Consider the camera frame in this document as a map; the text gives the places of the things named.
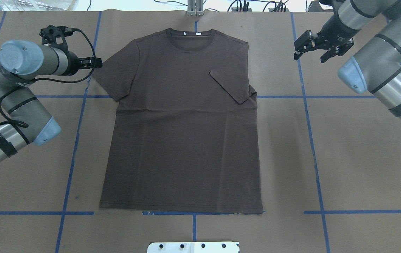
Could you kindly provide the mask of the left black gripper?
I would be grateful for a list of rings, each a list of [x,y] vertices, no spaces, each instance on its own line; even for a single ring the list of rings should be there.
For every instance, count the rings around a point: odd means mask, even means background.
[[[77,56],[67,56],[68,66],[65,70],[65,76],[75,75],[82,69],[102,68],[102,59],[98,57],[79,58]]]

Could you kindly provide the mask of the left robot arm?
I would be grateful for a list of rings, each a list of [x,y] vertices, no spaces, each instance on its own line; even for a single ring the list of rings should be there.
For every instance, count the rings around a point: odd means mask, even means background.
[[[61,127],[29,86],[39,75],[70,76],[80,69],[101,68],[96,56],[74,53],[25,40],[9,40],[0,49],[0,162],[34,143],[42,146]]]

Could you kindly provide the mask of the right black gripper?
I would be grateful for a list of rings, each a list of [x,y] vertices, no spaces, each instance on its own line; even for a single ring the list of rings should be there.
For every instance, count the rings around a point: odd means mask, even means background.
[[[294,42],[295,53],[294,60],[297,61],[302,54],[315,50],[317,48],[328,50],[321,56],[320,61],[324,64],[334,56],[343,56],[352,46],[354,46],[353,36],[355,29],[347,27],[342,23],[326,23],[316,34],[311,30],[306,30]]]

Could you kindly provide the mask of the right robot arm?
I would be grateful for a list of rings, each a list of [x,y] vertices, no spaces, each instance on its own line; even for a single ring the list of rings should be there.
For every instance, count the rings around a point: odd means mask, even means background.
[[[325,0],[333,16],[322,29],[306,30],[294,42],[294,59],[325,50],[320,61],[343,56],[353,37],[379,15],[389,23],[338,70],[338,76],[355,93],[369,91],[401,120],[401,0]]]

